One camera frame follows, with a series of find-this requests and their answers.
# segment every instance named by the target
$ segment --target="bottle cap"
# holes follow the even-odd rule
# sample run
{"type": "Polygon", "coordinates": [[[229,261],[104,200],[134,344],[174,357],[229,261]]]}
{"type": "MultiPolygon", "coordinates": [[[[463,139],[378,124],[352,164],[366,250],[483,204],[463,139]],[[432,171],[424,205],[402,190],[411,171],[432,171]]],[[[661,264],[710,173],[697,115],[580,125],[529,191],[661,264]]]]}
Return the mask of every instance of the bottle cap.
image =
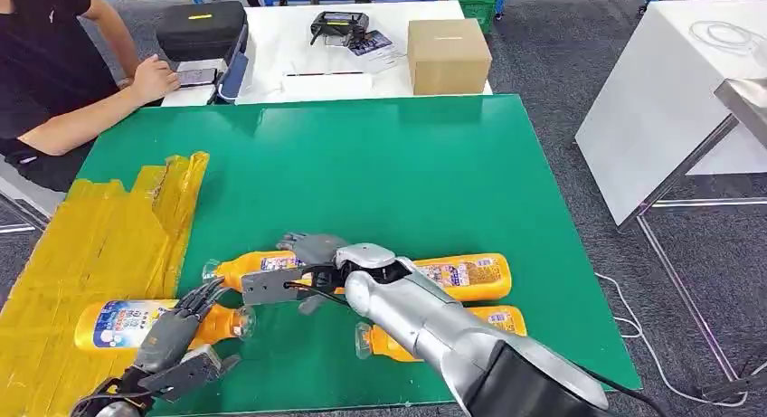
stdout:
{"type": "Polygon", "coordinates": [[[252,336],[256,329],[256,312],[253,307],[240,307],[235,313],[236,323],[232,327],[234,335],[242,340],[252,336]]]}
{"type": "Polygon", "coordinates": [[[216,259],[210,259],[203,266],[203,281],[212,280],[216,278],[216,270],[221,265],[216,259]]]}
{"type": "Polygon", "coordinates": [[[357,357],[361,360],[373,353],[373,348],[370,346],[371,329],[365,322],[358,323],[355,328],[355,349],[357,357]]]}

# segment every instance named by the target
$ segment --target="green tabletop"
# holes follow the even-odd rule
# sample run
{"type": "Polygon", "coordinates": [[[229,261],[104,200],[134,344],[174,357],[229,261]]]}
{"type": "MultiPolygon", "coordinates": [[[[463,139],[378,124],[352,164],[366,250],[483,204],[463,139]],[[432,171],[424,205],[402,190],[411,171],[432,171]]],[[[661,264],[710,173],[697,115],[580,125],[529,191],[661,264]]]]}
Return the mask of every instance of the green tabletop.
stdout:
{"type": "MultiPolygon", "coordinates": [[[[630,388],[639,378],[516,95],[142,109],[103,134],[80,177],[130,187],[142,165],[211,155],[178,292],[209,259],[271,250],[287,231],[331,232],[425,259],[500,252],[501,301],[530,336],[630,388]]],[[[450,401],[423,363],[359,360],[360,318],[327,303],[257,307],[243,361],[156,415],[450,401]]]]}

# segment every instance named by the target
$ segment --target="person's hand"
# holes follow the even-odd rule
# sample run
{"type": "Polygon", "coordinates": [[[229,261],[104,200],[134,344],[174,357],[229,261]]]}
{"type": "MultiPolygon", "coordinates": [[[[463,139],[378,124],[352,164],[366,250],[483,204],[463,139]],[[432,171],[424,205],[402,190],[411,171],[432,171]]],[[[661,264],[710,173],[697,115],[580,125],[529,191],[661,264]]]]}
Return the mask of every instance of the person's hand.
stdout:
{"type": "Polygon", "coordinates": [[[167,62],[159,60],[157,54],[138,65],[133,84],[130,85],[141,105],[163,98],[178,87],[178,77],[167,62]]]}

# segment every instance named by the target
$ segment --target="black t-shirt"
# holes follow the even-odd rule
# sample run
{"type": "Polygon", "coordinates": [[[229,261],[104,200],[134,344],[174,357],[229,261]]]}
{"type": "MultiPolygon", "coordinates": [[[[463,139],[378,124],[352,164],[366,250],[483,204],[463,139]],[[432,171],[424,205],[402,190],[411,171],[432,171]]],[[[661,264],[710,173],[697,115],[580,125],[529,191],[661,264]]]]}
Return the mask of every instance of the black t-shirt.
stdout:
{"type": "Polygon", "coordinates": [[[47,156],[17,138],[118,87],[77,19],[90,0],[13,3],[12,14],[0,14],[0,154],[38,185],[65,191],[92,143],[47,156]]]}

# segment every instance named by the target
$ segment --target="smartphone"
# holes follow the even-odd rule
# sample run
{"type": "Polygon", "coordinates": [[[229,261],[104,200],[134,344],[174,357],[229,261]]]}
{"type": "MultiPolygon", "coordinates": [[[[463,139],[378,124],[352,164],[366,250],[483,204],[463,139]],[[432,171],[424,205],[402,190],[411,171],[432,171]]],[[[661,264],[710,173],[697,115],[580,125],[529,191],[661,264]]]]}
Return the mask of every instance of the smartphone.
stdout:
{"type": "Polygon", "coordinates": [[[197,71],[177,71],[178,83],[181,88],[197,85],[213,84],[218,71],[216,69],[200,69],[197,71]]]}

